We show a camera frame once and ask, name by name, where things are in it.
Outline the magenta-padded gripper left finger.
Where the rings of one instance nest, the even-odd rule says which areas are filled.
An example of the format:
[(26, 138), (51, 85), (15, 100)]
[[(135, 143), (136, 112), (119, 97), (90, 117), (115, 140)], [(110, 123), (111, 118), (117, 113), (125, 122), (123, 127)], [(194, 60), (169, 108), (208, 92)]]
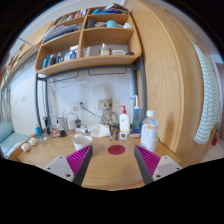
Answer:
[(89, 145), (67, 157), (59, 155), (44, 170), (81, 186), (92, 156), (93, 147)]

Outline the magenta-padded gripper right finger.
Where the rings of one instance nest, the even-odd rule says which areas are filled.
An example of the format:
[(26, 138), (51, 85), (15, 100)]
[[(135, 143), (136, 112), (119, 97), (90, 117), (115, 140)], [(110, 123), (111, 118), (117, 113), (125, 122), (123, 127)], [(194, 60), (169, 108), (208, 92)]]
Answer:
[(134, 147), (134, 156), (145, 185), (182, 169), (169, 156), (165, 155), (160, 157), (140, 146)]

